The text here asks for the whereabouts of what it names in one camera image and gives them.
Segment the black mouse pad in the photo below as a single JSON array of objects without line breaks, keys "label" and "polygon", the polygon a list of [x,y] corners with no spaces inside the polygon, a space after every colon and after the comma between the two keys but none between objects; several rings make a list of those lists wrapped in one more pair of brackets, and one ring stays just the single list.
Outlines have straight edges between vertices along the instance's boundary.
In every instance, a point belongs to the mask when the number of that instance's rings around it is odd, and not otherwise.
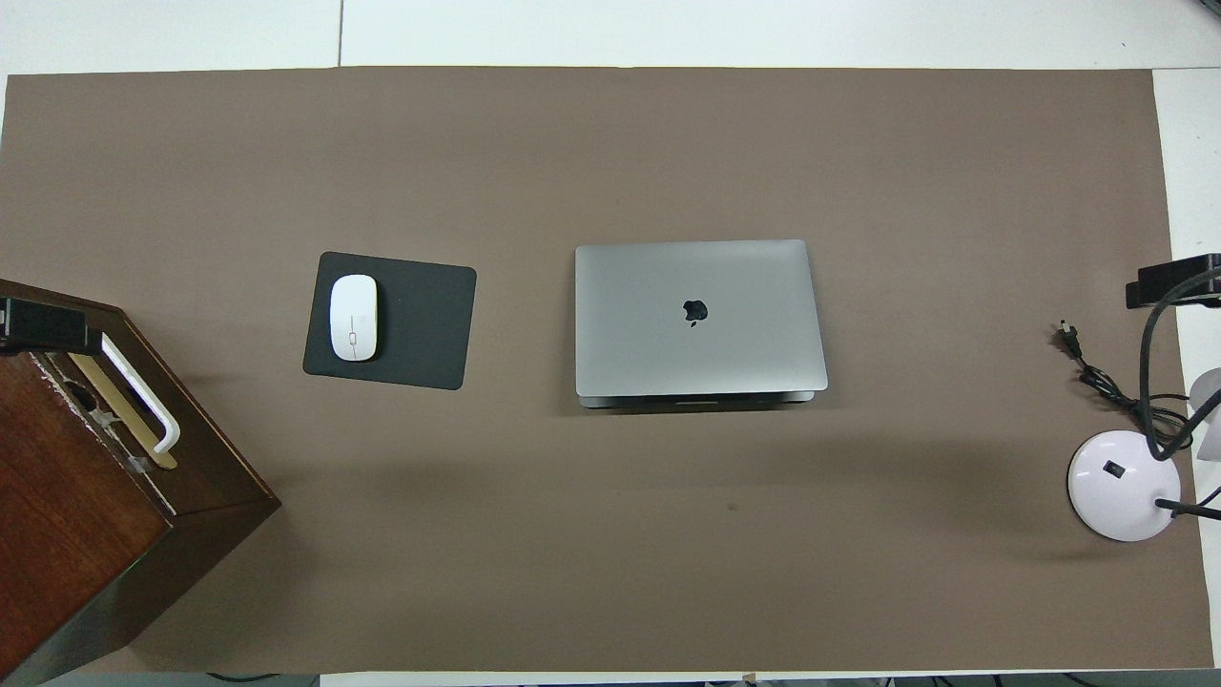
[{"label": "black mouse pad", "polygon": [[[328,301],[344,275],[379,283],[379,355],[352,364],[333,355]],[[302,369],[317,377],[458,390],[466,373],[477,275],[462,265],[324,253]]]}]

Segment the white desk lamp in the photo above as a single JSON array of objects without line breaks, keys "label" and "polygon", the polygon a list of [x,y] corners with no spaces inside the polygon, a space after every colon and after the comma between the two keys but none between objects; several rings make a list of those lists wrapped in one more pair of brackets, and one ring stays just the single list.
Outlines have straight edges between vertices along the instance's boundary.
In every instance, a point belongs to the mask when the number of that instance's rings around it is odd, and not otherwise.
[{"label": "white desk lamp", "polygon": [[1178,469],[1158,448],[1132,430],[1105,431],[1081,444],[1066,488],[1085,526],[1111,541],[1143,542],[1179,516],[1221,521],[1221,510],[1208,502],[1182,500]]}]

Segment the silver grey laptop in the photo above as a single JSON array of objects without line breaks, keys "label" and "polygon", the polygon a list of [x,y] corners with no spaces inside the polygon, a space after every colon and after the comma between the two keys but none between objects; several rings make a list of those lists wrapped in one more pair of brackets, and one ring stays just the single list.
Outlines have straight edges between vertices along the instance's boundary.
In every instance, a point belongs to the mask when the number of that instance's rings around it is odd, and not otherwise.
[{"label": "silver grey laptop", "polygon": [[578,246],[584,408],[785,404],[830,384],[801,239]]}]

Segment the white computer mouse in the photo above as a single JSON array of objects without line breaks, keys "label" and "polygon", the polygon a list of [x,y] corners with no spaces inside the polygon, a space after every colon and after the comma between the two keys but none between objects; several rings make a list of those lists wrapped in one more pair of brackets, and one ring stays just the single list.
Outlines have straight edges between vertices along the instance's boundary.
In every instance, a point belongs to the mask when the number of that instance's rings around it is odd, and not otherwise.
[{"label": "white computer mouse", "polygon": [[369,275],[336,279],[328,301],[330,344],[336,358],[352,364],[379,355],[379,283]]}]

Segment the brown table mat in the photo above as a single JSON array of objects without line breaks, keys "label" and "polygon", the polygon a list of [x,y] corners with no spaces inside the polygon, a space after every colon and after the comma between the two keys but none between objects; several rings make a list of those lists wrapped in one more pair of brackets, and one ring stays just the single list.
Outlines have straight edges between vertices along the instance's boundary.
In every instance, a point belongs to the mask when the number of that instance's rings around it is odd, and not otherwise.
[{"label": "brown table mat", "polygon": [[[593,412],[574,251],[807,243],[830,386]],[[324,253],[474,268],[458,390],[302,369]],[[1148,71],[23,74],[0,278],[122,308],[280,511],[136,671],[1212,665],[1194,519],[1143,544],[1066,469],[1123,427],[1168,260]]]}]

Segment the dark brown wooden box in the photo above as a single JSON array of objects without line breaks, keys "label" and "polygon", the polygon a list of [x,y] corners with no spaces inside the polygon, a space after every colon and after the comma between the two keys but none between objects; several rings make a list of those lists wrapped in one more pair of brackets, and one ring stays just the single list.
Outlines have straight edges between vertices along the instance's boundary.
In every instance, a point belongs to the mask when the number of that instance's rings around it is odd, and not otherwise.
[{"label": "dark brown wooden box", "polygon": [[11,279],[0,297],[87,314],[179,422],[178,467],[158,469],[73,353],[0,356],[0,687],[35,687],[127,646],[280,499],[121,309]]}]

